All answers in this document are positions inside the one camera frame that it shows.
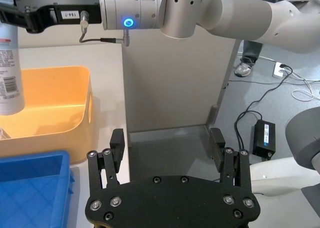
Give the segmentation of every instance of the power strip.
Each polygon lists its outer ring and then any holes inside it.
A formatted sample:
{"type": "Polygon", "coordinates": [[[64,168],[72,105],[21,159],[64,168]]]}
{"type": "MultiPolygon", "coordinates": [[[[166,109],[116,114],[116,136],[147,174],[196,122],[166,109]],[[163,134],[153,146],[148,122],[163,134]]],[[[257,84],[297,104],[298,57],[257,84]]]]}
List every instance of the power strip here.
{"type": "Polygon", "coordinates": [[[273,77],[282,79],[284,77],[284,72],[286,71],[285,68],[281,68],[280,65],[282,63],[276,62],[273,69],[273,77]]]}

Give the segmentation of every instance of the white cable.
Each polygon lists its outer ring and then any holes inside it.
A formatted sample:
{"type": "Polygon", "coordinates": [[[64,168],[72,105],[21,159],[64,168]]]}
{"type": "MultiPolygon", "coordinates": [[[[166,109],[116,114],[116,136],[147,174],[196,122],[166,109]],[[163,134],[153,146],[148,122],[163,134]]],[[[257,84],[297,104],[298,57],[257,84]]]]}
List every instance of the white cable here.
{"type": "MultiPolygon", "coordinates": [[[[243,52],[238,52],[237,55],[240,56],[242,55],[243,52]]],[[[263,57],[263,56],[259,56],[259,59],[264,59],[264,60],[268,60],[268,61],[272,61],[272,62],[277,62],[276,60],[273,60],[273,59],[270,59],[270,58],[267,58],[267,57],[263,57]]],[[[297,74],[296,72],[292,72],[292,75],[294,77],[296,77],[298,80],[301,80],[301,81],[304,81],[306,87],[309,89],[309,91],[307,90],[304,90],[304,89],[295,89],[291,92],[291,96],[296,99],[296,100],[299,100],[299,101],[302,101],[302,102],[309,102],[309,101],[312,101],[313,99],[316,99],[316,100],[320,100],[319,97],[315,96],[314,95],[314,91],[311,87],[311,84],[309,82],[319,82],[320,80],[316,80],[316,79],[305,79],[304,77],[300,76],[299,74],[297,74]],[[310,99],[300,99],[298,98],[297,96],[295,96],[295,93],[302,93],[302,94],[305,94],[307,95],[308,97],[310,97],[310,99]]]]}

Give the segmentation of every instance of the person's leg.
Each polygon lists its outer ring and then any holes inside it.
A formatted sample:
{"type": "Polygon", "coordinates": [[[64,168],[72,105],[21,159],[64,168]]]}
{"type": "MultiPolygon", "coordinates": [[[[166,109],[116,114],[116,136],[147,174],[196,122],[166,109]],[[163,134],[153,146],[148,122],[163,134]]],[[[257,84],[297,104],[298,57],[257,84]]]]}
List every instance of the person's leg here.
{"type": "MultiPolygon", "coordinates": [[[[264,0],[271,3],[276,3],[282,0],[264,0]]],[[[256,42],[245,41],[243,45],[243,55],[241,63],[237,66],[235,74],[239,77],[248,76],[259,58],[263,45],[256,42]]]]}

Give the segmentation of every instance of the sneaker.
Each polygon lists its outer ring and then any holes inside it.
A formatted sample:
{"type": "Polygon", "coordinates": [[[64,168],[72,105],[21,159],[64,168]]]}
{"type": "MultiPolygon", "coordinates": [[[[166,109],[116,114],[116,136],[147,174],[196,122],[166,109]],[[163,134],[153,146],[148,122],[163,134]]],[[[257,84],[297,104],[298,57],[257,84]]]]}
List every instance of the sneaker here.
{"type": "Polygon", "coordinates": [[[252,67],[250,65],[245,64],[245,63],[240,63],[236,67],[234,74],[237,75],[238,77],[246,77],[251,73],[251,69],[252,69],[252,67]]]}

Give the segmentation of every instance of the white table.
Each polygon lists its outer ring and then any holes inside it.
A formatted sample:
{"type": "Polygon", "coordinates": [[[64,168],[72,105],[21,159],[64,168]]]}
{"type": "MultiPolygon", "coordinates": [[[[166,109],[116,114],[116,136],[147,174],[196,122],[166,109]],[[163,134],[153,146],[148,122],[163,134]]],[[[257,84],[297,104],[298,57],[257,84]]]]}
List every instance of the white table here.
{"type": "MultiPolygon", "coordinates": [[[[22,69],[57,66],[86,66],[90,69],[95,105],[95,131],[98,130],[97,150],[109,148],[112,132],[124,129],[127,144],[127,123],[122,47],[115,44],[96,44],[66,47],[20,49],[22,69]]],[[[71,196],[68,228],[92,228],[85,216],[85,206],[90,196],[88,162],[71,167],[75,179],[71,196]]],[[[128,147],[125,147],[120,172],[120,183],[130,181],[128,147]]]]}

